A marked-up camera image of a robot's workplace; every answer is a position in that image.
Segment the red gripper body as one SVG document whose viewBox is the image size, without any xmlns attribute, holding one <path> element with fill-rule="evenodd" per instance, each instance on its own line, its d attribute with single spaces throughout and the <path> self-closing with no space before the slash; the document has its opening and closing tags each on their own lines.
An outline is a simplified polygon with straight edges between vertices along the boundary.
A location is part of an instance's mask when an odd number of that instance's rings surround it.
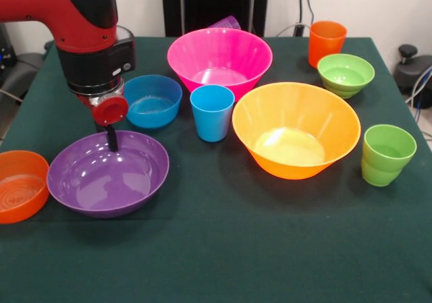
<svg viewBox="0 0 432 303">
<path fill-rule="evenodd" d="M 99 125 L 117 123 L 128 113 L 128 102 L 122 95 L 104 94 L 99 97 L 78 95 L 77 97 L 90 110 L 92 118 Z"/>
</svg>

